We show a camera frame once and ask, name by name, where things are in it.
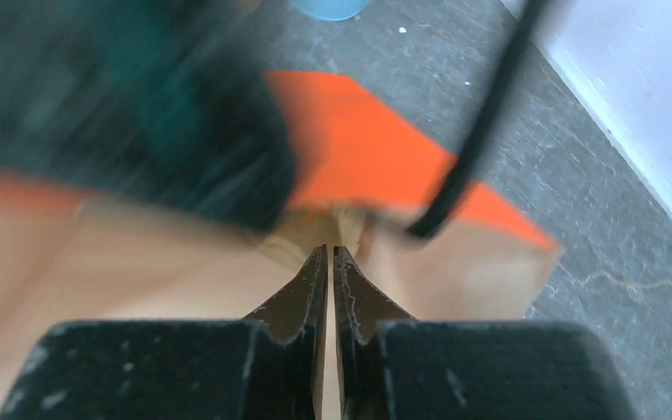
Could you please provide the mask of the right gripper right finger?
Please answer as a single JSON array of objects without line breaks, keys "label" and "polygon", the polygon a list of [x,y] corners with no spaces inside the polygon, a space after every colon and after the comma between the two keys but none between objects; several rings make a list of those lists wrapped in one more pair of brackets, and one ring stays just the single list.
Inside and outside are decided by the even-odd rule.
[{"label": "right gripper right finger", "polygon": [[333,251],[345,419],[633,419],[603,341],[560,321],[422,321]]}]

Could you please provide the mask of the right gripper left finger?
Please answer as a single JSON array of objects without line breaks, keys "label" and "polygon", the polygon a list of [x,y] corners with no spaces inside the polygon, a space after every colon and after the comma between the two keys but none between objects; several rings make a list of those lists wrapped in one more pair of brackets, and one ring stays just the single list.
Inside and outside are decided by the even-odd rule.
[{"label": "right gripper left finger", "polygon": [[1,419],[318,419],[328,250],[239,319],[80,320],[30,351]]}]

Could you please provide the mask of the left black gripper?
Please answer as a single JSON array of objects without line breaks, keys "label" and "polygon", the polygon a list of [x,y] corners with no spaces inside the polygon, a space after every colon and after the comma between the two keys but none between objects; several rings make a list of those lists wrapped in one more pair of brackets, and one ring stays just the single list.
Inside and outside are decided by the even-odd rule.
[{"label": "left black gripper", "polygon": [[236,1],[0,1],[0,170],[267,232],[298,156]]}]

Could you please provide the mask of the brown cardboard cup carrier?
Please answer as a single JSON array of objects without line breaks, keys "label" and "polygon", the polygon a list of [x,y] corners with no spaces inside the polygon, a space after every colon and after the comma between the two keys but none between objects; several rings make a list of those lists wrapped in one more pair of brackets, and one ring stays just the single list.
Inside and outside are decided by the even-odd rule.
[{"label": "brown cardboard cup carrier", "polygon": [[324,244],[345,247],[357,260],[369,257],[373,226],[367,212],[354,204],[301,206],[285,212],[269,235],[252,240],[261,253],[297,270]]}]

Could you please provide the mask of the orange paper bag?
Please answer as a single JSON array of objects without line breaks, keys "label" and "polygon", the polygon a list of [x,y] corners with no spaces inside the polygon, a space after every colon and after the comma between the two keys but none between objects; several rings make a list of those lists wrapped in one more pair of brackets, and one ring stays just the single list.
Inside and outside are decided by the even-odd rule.
[{"label": "orange paper bag", "polygon": [[[559,247],[469,181],[510,70],[503,66],[455,153],[344,75],[262,70],[298,158],[294,191],[267,232],[0,170],[0,409],[32,348],[58,323],[252,312],[302,267],[275,262],[252,238],[297,207],[365,210],[372,250],[353,259],[415,319],[521,321]],[[341,246],[322,246],[329,268],[318,419],[343,418],[333,292]]]}]

